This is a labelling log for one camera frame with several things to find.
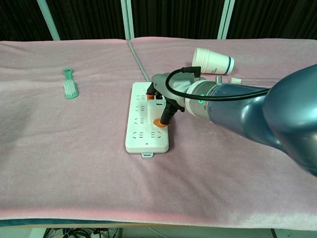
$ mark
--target power strip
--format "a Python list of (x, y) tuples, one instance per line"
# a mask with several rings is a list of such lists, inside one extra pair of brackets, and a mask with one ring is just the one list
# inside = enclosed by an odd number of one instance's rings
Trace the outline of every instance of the power strip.
[(147, 100), (150, 82), (134, 83), (132, 86), (125, 148), (130, 154), (141, 154), (151, 158), (154, 153), (168, 151), (168, 129), (157, 127), (154, 119), (159, 118), (165, 108), (165, 100)]

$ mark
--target black curtain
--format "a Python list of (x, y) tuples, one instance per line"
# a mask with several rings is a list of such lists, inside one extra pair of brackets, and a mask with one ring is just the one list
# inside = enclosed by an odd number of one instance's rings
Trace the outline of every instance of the black curtain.
[(317, 39), (317, 0), (236, 0), (227, 39)]
[(132, 0), (134, 36), (216, 39), (224, 0)]
[(61, 40), (125, 39), (120, 0), (47, 0)]
[(36, 0), (0, 0), (0, 41), (49, 41)]

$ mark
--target paper cup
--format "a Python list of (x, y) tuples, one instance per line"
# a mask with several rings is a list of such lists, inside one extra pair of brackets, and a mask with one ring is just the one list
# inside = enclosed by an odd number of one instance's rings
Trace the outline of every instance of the paper cup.
[(192, 66), (200, 66), (202, 73), (230, 74), (234, 66), (234, 58), (209, 49), (196, 48)]

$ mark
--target pink fabric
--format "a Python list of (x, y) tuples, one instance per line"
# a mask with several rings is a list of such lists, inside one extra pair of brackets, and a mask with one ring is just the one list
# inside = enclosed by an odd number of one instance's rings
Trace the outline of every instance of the pink fabric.
[[(230, 77), (282, 78), (317, 63), (311, 40), (132, 43), (149, 76), (189, 65), (195, 47), (233, 56)], [(0, 55), (0, 219), (317, 230), (317, 178), (188, 112), (169, 128), (169, 152), (128, 154), (131, 87), (144, 77), (125, 41), (1, 42)], [(63, 95), (67, 66), (73, 100)]]

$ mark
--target green brush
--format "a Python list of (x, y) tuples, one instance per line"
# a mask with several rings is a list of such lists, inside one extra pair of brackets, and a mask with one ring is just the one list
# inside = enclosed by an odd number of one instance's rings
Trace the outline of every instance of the green brush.
[(65, 75), (65, 82), (64, 82), (64, 92), (65, 92), (65, 98), (67, 99), (72, 99), (76, 98), (78, 96), (78, 90), (77, 90), (77, 85), (72, 79), (72, 73), (73, 69), (72, 68), (65, 68), (63, 70), (63, 73)]

